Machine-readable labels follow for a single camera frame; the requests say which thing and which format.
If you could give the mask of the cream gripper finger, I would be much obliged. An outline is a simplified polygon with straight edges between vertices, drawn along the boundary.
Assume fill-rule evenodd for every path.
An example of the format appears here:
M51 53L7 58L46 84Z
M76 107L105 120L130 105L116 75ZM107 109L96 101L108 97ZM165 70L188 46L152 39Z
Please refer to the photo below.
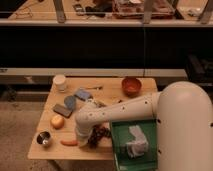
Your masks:
M82 148L88 144L88 139L83 139L78 141L79 148Z

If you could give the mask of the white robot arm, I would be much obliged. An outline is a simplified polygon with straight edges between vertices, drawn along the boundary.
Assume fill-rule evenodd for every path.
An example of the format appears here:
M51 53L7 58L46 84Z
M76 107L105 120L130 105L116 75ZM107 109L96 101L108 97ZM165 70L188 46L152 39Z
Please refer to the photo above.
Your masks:
M151 118L157 121L158 171L213 171L213 103L187 81L107 107L86 104L75 116L77 140L85 145L97 124Z

